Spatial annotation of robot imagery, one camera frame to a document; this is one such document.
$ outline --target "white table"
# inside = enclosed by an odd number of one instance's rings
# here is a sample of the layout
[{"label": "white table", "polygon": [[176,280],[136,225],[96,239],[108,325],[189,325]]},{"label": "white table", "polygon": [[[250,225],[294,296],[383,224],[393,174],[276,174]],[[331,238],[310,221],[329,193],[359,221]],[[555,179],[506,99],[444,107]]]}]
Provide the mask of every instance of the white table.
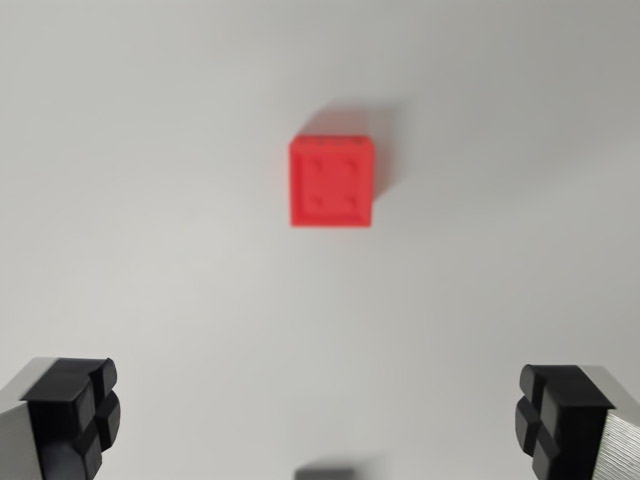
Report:
[{"label": "white table", "polygon": [[[0,0],[0,383],[112,357],[100,480],[327,456],[533,479],[522,365],[640,395],[639,24],[617,1]],[[373,228],[289,227],[312,117],[378,142]]]}]

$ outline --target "red toy block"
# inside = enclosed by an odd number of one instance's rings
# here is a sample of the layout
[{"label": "red toy block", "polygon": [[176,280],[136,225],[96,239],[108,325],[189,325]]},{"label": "red toy block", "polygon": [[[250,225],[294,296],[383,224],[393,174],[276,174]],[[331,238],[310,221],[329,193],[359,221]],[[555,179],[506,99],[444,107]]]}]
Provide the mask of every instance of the red toy block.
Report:
[{"label": "red toy block", "polygon": [[375,149],[369,137],[303,135],[289,151],[292,225],[371,225]]}]

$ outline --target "white surface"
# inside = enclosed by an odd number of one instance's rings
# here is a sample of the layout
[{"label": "white surface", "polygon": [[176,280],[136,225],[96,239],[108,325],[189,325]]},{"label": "white surface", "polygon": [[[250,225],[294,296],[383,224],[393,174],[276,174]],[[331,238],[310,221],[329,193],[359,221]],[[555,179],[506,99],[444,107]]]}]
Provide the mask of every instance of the white surface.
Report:
[{"label": "white surface", "polygon": [[[640,394],[638,25],[616,1],[0,1],[0,378],[114,358],[100,480],[325,455],[533,478],[524,363]],[[292,230],[287,143],[344,102],[393,147],[374,227]]]}]

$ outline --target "red cube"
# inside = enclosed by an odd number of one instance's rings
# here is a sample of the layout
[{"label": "red cube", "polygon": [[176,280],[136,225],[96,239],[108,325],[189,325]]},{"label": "red cube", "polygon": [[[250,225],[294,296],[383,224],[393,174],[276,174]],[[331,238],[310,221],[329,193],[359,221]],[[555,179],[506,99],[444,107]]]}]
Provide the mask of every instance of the red cube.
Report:
[{"label": "red cube", "polygon": [[296,137],[290,145],[292,225],[370,226],[374,157],[368,137]]}]

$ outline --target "black rubber pad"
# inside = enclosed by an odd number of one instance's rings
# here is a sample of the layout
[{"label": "black rubber pad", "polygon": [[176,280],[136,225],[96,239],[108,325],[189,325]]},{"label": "black rubber pad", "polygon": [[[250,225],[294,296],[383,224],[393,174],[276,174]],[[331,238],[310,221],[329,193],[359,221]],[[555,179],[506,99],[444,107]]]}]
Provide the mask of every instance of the black rubber pad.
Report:
[{"label": "black rubber pad", "polygon": [[110,359],[65,358],[24,395],[43,480],[93,480],[120,425],[116,381]]},{"label": "black rubber pad", "polygon": [[539,480],[591,480],[613,404],[575,365],[527,365],[520,388],[516,436]]},{"label": "black rubber pad", "polygon": [[301,468],[294,480],[355,480],[356,472],[351,468]]}]

